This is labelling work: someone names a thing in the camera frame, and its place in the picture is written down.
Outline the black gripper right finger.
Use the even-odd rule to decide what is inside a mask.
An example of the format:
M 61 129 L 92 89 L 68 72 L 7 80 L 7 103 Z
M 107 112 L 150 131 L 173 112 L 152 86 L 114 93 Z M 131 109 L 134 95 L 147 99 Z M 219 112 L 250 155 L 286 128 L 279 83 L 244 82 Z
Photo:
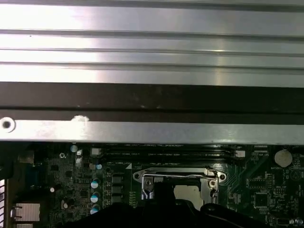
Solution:
M 174 188 L 166 183 L 166 218 L 179 228 L 265 228 L 266 224 L 227 209 L 208 203 L 199 210 L 190 201 L 176 200 Z

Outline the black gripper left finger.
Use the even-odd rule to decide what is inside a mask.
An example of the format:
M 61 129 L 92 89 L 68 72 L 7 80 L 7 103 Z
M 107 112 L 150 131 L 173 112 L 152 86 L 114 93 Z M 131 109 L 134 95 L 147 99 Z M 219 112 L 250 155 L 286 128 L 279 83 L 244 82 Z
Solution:
M 166 184 L 154 185 L 154 198 L 133 208 L 125 203 L 114 203 L 82 219 L 83 228 L 165 228 Z

